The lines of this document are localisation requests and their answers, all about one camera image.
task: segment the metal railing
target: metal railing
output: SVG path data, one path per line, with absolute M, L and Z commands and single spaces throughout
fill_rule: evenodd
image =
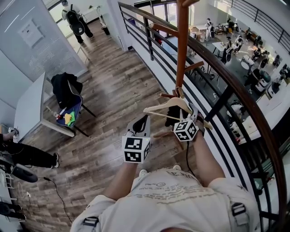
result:
M 250 17 L 254 22 L 258 23 L 266 31 L 273 35 L 273 37 L 286 49 L 287 52 L 290 52 L 289 34 L 263 11 L 244 0 L 219 0 L 219 2 L 223 2 Z
M 177 52 L 177 47 L 172 44 L 169 40 L 161 36 L 157 31 L 153 30 L 149 26 L 149 20 L 166 26 L 168 28 L 171 28 L 173 30 L 177 30 L 177 28 L 173 25 L 171 25 L 169 22 L 166 22 L 146 11 L 140 10 L 136 7 L 133 7 L 131 5 L 127 5 L 124 3 L 119 2 L 120 11 L 122 13 L 124 23 L 127 28 L 128 34 L 132 37 L 133 40 L 136 40 L 144 49 L 147 51 L 150 55 L 151 60 L 154 60 L 158 63 L 158 65 L 164 70 L 164 72 L 168 75 L 169 79 L 175 83 L 175 75 L 176 75 L 176 68 L 173 67 L 170 63 L 173 62 L 174 64 L 177 64 L 177 60 L 175 57 L 173 57 L 163 46 L 161 46 L 158 42 L 156 42 L 155 38 L 161 39 L 164 43 L 166 43 L 170 48 L 172 48 L 174 51 Z M 143 22 L 138 20 L 135 16 L 135 14 L 138 14 L 143 17 Z M 136 23 L 139 23 L 143 29 L 139 28 Z M 225 135 L 222 134 L 220 127 L 217 126 L 216 120 L 214 117 L 216 116 L 219 121 L 221 122 L 222 126 L 226 130 L 227 134 L 229 135 L 232 143 L 234 144 L 236 150 L 239 153 L 239 156 L 244 164 L 244 167 L 248 173 L 249 180 L 251 182 L 251 187 L 254 191 L 255 198 L 258 204 L 258 208 L 260 210 L 260 222 L 261 222 L 261 230 L 263 231 L 263 218 L 269 219 L 269 231 L 271 228 L 271 222 L 272 220 L 278 222 L 279 226 L 283 224 L 284 218 L 285 218 L 285 212 L 286 212 L 286 181 L 285 181 L 285 173 L 284 173 L 284 166 L 282 163 L 282 159 L 279 156 L 279 151 L 277 148 L 277 145 L 275 143 L 275 138 L 271 132 L 271 129 L 260 111 L 260 108 L 254 102 L 254 100 L 251 98 L 249 93 L 246 91 L 244 86 L 238 81 L 234 75 L 229 72 L 224 64 L 215 56 L 213 55 L 209 50 L 207 50 L 202 44 L 197 42 L 195 39 L 189 37 L 188 38 L 188 46 L 195 51 L 207 64 L 208 68 L 211 67 L 213 70 L 216 71 L 216 73 L 219 75 L 219 78 L 221 78 L 226 84 L 226 89 L 221 92 L 217 86 L 213 85 L 212 81 L 206 75 L 200 68 L 194 69 L 194 72 L 186 72 L 185 75 L 188 78 L 188 80 L 193 84 L 199 91 L 199 93 L 206 99 L 207 103 L 210 105 L 211 110 L 207 110 L 206 107 L 201 103 L 200 99 L 197 97 L 196 92 L 193 92 L 193 90 L 189 87 L 189 83 L 184 81 L 184 89 L 187 93 L 193 97 L 193 99 L 198 103 L 199 107 L 204 112 L 205 120 L 209 121 L 215 132 L 217 133 L 220 141 L 222 142 L 222 145 L 226 149 L 230 161 L 234 166 L 235 171 L 237 172 L 237 175 L 243 185 L 243 187 L 247 188 L 244 177 L 242 175 L 241 169 L 239 165 L 237 164 L 237 161 L 234 157 L 233 152 L 231 151 L 230 146 L 227 144 L 227 141 L 225 139 Z M 187 57 L 186 58 L 187 63 L 193 64 L 194 62 Z M 196 78 L 196 75 L 200 77 L 200 80 L 205 81 L 205 83 L 210 86 L 211 90 L 216 94 L 218 97 L 218 100 L 216 102 L 213 102 L 208 94 L 205 92 L 204 88 L 200 87 L 200 81 Z M 269 188 L 267 185 L 267 173 L 265 173 L 262 164 L 261 159 L 259 159 L 258 155 L 256 155 L 256 151 L 252 146 L 252 140 L 250 139 L 246 129 L 244 128 L 241 120 L 236 115 L 230 104 L 228 103 L 228 100 L 233 96 L 237 96 L 237 98 L 240 100 L 242 105 L 247 110 L 249 116 L 254 121 L 258 131 L 260 132 L 261 138 L 263 139 L 263 149 L 266 150 L 267 158 L 270 159 L 271 165 L 273 167 L 273 171 L 275 173 L 275 180 L 277 183 L 278 188 L 278 197 L 279 197 L 279 212 L 278 214 L 274 214 L 271 211 L 271 200 L 270 200 L 270 193 Z M 186 99 L 191 102 L 190 96 L 185 94 Z M 255 161 L 254 166 L 250 167 L 247 157 L 244 155 L 244 150 L 241 150 L 234 134 L 232 133 L 226 119 L 221 115 L 220 110 L 225 107 L 226 110 L 230 112 L 232 117 L 234 118 L 234 121 L 236 122 L 237 126 L 239 127 L 242 135 L 244 136 L 246 140 L 246 149 L 252 154 L 252 158 Z M 214 144 L 217 147 L 217 150 L 219 151 L 228 171 L 229 174 L 234 177 L 233 170 L 231 169 L 231 166 L 229 164 L 229 161 L 227 160 L 221 146 L 217 142 L 215 136 L 213 133 L 207 129 L 207 132 L 211 136 Z M 259 199 L 259 195 L 261 194 L 259 190 L 257 189 L 255 185 L 254 178 L 258 178 L 261 180 L 263 184 L 263 191 L 265 192 L 266 197 L 266 203 L 267 203 L 267 212 L 263 211 L 261 209 L 261 202 Z

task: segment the wire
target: wire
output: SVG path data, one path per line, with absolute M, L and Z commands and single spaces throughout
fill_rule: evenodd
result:
M 55 186 L 56 193 L 58 194 L 59 198 L 60 198 L 60 199 L 61 199 L 61 201 L 63 202 L 63 209 L 64 209 L 64 212 L 65 212 L 65 214 L 67 215 L 67 217 L 68 217 L 69 221 L 70 221 L 70 222 L 71 222 L 71 224 L 72 224 L 73 222 L 71 221 L 70 217 L 69 217 L 69 216 L 68 216 L 68 214 L 67 214 L 67 211 L 66 211 L 66 208 L 65 208 L 65 203 L 64 203 L 64 201 L 63 201 L 62 197 L 61 197 L 61 196 L 59 195 L 59 193 L 58 193 L 58 188 L 57 188 L 57 186 L 56 186 L 55 182 L 54 182 L 53 180 L 50 180 L 50 179 L 49 179 L 49 178 L 47 178 L 47 177 L 39 177 L 39 178 L 43 178 L 43 179 L 45 179 L 45 180 L 47 180 L 47 181 L 51 181 L 52 183 L 54 183 L 54 186 Z
M 193 174 L 193 171 L 191 170 L 191 168 L 190 168 L 190 166 L 189 166 L 189 141 L 187 141 L 187 149 L 186 149 L 186 164 L 187 164 L 187 167 L 188 167 L 188 169 L 190 170 L 191 174 L 192 174 L 193 176 L 195 176 L 195 175 Z

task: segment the wooden handrail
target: wooden handrail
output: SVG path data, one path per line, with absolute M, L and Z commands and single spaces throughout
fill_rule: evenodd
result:
M 124 7 L 139 15 L 142 15 L 154 23 L 160 24 L 174 31 L 178 31 L 177 27 L 146 11 L 140 10 L 134 6 L 127 5 L 121 2 L 119 2 L 119 6 Z M 271 128 L 266 118 L 264 117 L 259 106 L 245 89 L 245 87 L 238 81 L 235 75 L 230 72 L 215 55 L 213 55 L 213 53 L 211 53 L 207 48 L 205 48 L 202 44 L 197 42 L 196 39 L 192 38 L 191 36 L 188 37 L 188 46 L 193 49 L 203 60 L 205 60 L 224 80 L 224 82 L 233 89 L 234 94 L 241 101 L 242 105 L 246 108 L 247 112 L 254 121 L 261 135 L 261 138 L 263 138 L 265 145 L 268 148 L 269 158 L 273 165 L 279 197 L 279 224 L 283 225 L 287 205 L 287 189 L 284 165 L 282 162 L 282 158 L 279 155 L 280 153 L 275 138 L 272 134 Z

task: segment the wooden pole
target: wooden pole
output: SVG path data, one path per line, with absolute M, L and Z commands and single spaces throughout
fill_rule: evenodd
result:
M 189 37 L 189 9 L 188 7 L 182 6 L 185 1 L 186 0 L 177 0 L 178 52 L 175 87 L 182 87 L 183 84 L 187 52 L 187 40 Z

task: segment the balcony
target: balcony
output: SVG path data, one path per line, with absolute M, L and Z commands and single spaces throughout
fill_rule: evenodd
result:
M 161 87 L 169 92 L 174 89 L 177 60 L 165 47 L 177 52 L 177 47 L 166 35 L 150 27 L 158 23 L 173 30 L 177 28 L 144 10 L 119 2 L 120 10 L 132 42 L 133 49 L 155 75 Z M 194 103 L 209 121 L 213 130 L 207 129 L 205 138 L 212 153 L 222 166 L 226 176 L 236 177 L 243 187 L 253 193 L 260 210 L 260 231 L 282 228 L 287 205 L 286 179 L 281 151 L 259 106 L 238 79 L 205 46 L 192 37 L 188 48 L 194 51 L 204 68 L 196 68 L 184 76 L 184 92 L 187 102 Z M 186 65 L 196 63 L 190 54 Z M 218 88 L 208 71 L 216 73 L 225 88 Z M 246 115 L 255 124 L 260 139 L 249 136 L 241 119 L 231 107 L 233 100 L 239 100 L 246 109 Z M 227 122 L 229 112 L 244 138 L 241 144 Z

